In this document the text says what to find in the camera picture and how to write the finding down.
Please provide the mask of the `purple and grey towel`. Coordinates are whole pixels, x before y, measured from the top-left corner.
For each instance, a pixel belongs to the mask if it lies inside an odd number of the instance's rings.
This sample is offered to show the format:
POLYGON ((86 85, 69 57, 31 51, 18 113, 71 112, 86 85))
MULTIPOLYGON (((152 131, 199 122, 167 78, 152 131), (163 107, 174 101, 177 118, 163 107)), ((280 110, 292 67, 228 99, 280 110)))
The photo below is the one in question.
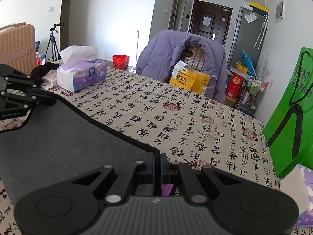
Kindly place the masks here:
POLYGON ((13 204, 36 190, 105 165, 122 169, 159 149, 100 123, 65 99, 38 105, 1 132, 1 178, 13 204))

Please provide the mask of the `small white box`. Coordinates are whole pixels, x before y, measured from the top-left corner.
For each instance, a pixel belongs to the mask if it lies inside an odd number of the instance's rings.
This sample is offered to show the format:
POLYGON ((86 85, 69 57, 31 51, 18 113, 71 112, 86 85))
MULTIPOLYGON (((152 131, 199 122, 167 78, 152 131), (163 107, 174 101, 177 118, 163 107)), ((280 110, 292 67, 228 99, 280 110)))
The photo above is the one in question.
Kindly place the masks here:
POLYGON ((43 83, 41 88, 44 90, 49 90, 57 86, 57 71, 51 70, 47 75, 42 77, 43 83))

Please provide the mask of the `black cloth bundle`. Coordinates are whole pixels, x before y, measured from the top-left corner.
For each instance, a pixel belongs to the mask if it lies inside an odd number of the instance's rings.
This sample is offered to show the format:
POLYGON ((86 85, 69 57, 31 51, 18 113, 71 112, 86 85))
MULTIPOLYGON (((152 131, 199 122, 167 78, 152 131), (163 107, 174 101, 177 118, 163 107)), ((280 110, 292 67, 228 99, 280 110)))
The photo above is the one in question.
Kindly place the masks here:
POLYGON ((46 76, 51 70, 57 70, 60 67, 59 64, 47 62, 43 65, 37 66, 31 72, 30 79, 36 85, 43 83, 43 77, 46 76))

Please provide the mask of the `pink ribbed suitcase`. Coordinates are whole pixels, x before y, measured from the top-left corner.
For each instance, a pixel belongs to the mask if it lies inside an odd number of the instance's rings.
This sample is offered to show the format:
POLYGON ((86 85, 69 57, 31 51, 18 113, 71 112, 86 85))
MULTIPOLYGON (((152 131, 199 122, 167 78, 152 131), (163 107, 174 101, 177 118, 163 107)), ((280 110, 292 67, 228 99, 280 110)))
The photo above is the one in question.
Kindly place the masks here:
POLYGON ((1 64, 30 75, 37 66, 34 26, 23 22, 2 27, 0 52, 1 64))

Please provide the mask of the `calligraphy print tablecloth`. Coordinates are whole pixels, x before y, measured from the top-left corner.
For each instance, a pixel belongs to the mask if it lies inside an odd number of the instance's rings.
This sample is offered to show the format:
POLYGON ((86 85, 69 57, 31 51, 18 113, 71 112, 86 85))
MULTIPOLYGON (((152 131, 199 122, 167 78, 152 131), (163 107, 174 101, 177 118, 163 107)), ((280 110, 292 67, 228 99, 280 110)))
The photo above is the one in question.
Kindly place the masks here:
POLYGON ((154 183, 122 204, 104 198, 116 169, 107 164, 1 199, 1 234, 291 234, 296 202, 280 190, 262 124, 198 94, 122 70, 77 93, 50 90, 92 119, 160 151, 154 183), (196 171, 207 204, 187 203, 161 181, 161 153, 196 171))

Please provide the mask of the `open purple tissue pack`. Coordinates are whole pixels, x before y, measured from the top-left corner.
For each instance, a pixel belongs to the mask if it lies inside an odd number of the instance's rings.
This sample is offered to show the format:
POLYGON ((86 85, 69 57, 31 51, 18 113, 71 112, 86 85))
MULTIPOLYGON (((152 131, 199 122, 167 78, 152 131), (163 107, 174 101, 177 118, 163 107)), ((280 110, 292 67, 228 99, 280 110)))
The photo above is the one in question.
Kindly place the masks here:
POLYGON ((69 46, 60 52, 63 65, 57 69, 57 85, 72 93, 102 81, 107 63, 97 59, 95 46, 69 46))

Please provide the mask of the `red plastic bucket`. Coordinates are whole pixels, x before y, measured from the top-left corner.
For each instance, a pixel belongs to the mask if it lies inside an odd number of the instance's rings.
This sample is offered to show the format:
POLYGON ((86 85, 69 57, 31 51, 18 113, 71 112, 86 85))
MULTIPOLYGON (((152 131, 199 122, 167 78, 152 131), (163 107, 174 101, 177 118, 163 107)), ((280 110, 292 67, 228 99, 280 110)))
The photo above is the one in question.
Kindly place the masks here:
POLYGON ((130 57, 127 55, 113 55, 112 64, 114 69, 125 71, 130 57))

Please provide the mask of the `yellow paper package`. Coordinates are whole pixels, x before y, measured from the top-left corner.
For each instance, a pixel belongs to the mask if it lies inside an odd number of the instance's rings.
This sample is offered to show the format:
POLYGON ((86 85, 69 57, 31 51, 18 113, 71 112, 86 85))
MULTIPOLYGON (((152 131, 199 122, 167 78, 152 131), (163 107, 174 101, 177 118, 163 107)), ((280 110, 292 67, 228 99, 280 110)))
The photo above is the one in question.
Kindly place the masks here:
POLYGON ((203 96, 209 81, 209 75, 188 69, 185 62, 179 61, 173 68, 169 84, 203 96))

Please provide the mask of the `red gift box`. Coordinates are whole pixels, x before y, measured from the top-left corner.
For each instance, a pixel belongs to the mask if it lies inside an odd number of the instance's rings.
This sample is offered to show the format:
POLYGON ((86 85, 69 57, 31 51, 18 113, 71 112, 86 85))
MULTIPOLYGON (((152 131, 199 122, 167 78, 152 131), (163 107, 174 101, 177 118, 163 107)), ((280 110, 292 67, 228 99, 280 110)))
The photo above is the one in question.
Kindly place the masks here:
POLYGON ((243 81, 244 78, 241 75, 233 73, 227 87, 226 95, 230 98, 236 99, 243 81))

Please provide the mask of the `wooden chair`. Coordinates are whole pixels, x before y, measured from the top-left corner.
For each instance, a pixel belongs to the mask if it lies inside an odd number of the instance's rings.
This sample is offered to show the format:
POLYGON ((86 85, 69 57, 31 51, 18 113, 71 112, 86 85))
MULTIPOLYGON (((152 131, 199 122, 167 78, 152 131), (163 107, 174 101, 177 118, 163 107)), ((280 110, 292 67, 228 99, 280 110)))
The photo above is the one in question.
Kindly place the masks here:
POLYGON ((180 60, 187 64, 188 69, 201 72, 205 63, 206 53, 198 46, 185 47, 180 60))

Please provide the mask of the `green paper shopping bag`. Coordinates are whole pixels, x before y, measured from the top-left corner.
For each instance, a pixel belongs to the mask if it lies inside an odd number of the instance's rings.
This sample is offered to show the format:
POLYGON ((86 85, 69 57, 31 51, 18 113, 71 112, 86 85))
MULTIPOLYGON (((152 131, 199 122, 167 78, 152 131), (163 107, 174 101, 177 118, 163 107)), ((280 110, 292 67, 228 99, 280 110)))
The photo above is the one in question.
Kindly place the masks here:
POLYGON ((303 47, 281 101, 263 129, 276 175, 312 169, 312 49, 303 47))

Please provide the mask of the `sealed purple tissue pack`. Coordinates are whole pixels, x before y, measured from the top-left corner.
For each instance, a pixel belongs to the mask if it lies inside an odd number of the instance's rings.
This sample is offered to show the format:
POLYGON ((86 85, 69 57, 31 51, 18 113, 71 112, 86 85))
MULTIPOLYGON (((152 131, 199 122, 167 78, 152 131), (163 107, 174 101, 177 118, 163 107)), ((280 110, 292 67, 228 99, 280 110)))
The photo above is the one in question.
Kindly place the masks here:
POLYGON ((312 170, 297 164, 294 169, 280 181, 281 192, 290 196, 299 209, 296 222, 298 227, 312 228, 312 170))

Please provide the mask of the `dark brown entrance door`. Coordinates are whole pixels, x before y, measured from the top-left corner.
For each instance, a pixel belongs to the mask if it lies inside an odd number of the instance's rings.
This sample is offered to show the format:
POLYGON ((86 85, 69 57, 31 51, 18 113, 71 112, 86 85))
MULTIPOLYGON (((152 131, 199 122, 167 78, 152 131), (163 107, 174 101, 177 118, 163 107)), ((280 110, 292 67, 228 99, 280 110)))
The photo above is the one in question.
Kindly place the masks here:
POLYGON ((225 46, 231 15, 230 7, 194 0, 188 32, 225 46))

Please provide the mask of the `grey refrigerator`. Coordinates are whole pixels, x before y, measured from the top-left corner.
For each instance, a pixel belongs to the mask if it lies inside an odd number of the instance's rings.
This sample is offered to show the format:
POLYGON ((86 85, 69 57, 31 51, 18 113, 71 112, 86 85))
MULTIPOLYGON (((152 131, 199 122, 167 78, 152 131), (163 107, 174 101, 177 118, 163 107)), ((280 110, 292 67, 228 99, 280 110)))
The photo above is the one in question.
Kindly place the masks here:
POLYGON ((268 16, 268 12, 250 5, 240 6, 235 34, 233 37, 227 67, 235 67, 237 61, 241 58, 241 53, 250 55, 256 66, 261 48, 259 43, 263 34, 261 29, 268 16))

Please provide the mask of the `white umbrella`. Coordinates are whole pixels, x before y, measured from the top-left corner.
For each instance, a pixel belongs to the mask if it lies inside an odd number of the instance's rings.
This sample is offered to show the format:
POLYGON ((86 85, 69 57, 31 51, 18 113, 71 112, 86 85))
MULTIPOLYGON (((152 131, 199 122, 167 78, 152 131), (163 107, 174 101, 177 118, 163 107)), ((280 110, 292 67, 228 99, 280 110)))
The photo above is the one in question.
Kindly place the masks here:
POLYGON ((254 44, 254 48, 256 48, 256 46, 258 45, 257 49, 260 49, 262 41, 263 41, 264 36, 265 36, 267 25, 268 25, 268 15, 264 15, 264 21, 262 23, 262 27, 261 27, 261 30, 258 34, 257 40, 254 44))

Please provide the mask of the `yellow box on refrigerator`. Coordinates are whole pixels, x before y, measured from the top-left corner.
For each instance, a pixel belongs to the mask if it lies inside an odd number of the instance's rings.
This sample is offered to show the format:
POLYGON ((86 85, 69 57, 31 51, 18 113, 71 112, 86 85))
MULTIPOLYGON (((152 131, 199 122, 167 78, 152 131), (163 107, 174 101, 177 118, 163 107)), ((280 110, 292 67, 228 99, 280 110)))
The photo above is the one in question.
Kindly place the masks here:
POLYGON ((268 8, 257 4, 255 2, 249 1, 249 6, 253 8, 253 11, 257 12, 258 14, 268 13, 268 8))

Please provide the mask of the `white wall panel box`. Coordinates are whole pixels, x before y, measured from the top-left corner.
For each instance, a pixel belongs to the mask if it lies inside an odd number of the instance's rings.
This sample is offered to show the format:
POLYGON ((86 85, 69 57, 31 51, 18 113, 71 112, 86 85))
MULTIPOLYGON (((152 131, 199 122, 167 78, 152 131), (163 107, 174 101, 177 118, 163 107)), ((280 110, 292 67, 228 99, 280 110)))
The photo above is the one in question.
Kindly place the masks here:
POLYGON ((275 9, 275 22, 278 23, 284 19, 285 0, 281 0, 275 9))

